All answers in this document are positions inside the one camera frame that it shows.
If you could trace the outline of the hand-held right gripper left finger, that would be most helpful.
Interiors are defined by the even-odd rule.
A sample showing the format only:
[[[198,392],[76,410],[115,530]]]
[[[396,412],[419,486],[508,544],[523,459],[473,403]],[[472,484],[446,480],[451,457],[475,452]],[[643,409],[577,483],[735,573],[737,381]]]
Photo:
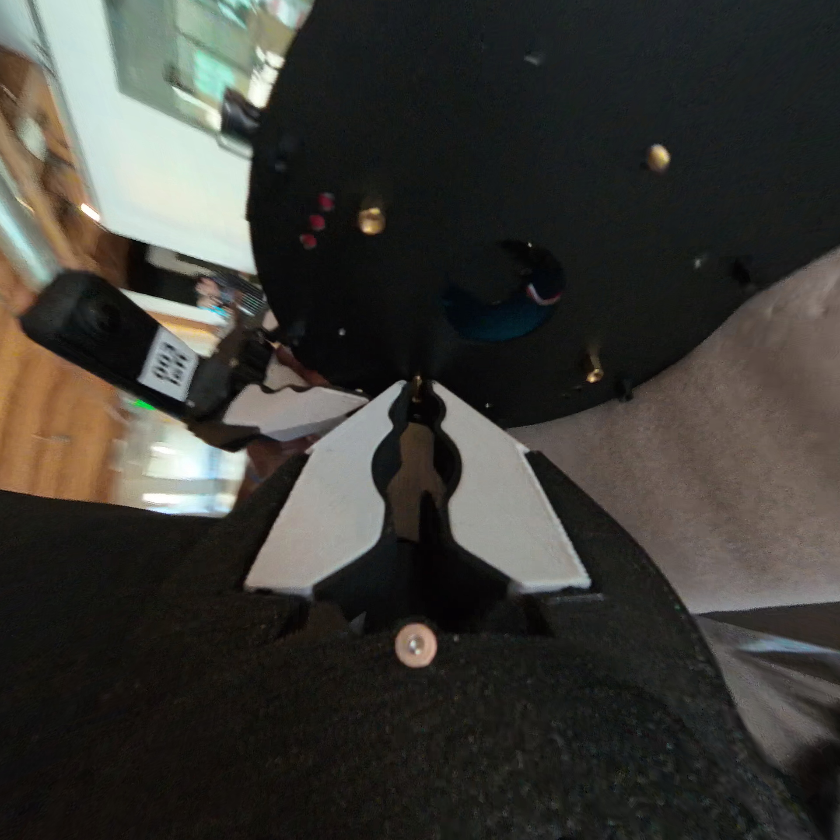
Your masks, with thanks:
[[[312,598],[318,584],[379,542],[386,498],[374,478],[376,451],[395,431],[395,382],[321,438],[245,577],[247,592]]]

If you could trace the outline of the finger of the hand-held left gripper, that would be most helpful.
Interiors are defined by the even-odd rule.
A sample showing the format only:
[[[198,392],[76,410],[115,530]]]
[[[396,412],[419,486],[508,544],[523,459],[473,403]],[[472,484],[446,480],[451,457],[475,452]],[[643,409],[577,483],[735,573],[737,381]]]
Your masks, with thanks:
[[[308,389],[312,385],[301,374],[277,358],[271,358],[262,382],[263,389]]]
[[[224,423],[287,443],[326,434],[369,401],[363,394],[321,385],[289,385],[275,392],[248,385],[228,406]]]

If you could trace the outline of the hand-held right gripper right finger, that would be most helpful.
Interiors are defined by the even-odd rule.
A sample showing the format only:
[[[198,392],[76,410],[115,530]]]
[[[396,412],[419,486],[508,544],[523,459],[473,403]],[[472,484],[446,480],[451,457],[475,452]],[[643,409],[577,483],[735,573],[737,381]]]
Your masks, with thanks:
[[[432,382],[427,393],[436,410],[444,521],[456,548],[504,575],[511,592],[588,591],[591,576],[530,464],[530,449],[443,385]]]

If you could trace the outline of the blue toy robot arm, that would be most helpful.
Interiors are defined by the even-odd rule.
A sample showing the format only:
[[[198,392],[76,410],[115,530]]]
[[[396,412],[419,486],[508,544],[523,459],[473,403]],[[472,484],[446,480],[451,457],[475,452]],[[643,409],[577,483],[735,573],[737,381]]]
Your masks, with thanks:
[[[838,2],[315,2],[253,145],[281,341],[505,426],[613,399],[838,246]]]

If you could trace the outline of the person's left hand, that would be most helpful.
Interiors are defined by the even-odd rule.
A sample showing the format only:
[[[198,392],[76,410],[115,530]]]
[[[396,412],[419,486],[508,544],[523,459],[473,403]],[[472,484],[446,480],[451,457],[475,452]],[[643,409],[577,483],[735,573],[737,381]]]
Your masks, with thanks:
[[[247,466],[241,489],[251,492],[273,475],[290,458],[304,454],[318,441],[317,435],[297,437],[288,441],[260,437],[246,446]]]

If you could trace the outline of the white foam sheet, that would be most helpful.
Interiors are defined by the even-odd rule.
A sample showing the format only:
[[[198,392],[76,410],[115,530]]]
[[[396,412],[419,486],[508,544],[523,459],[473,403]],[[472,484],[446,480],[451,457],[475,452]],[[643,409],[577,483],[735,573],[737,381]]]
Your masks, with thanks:
[[[693,613],[838,602],[838,315],[836,249],[630,402],[512,433],[621,524]]]

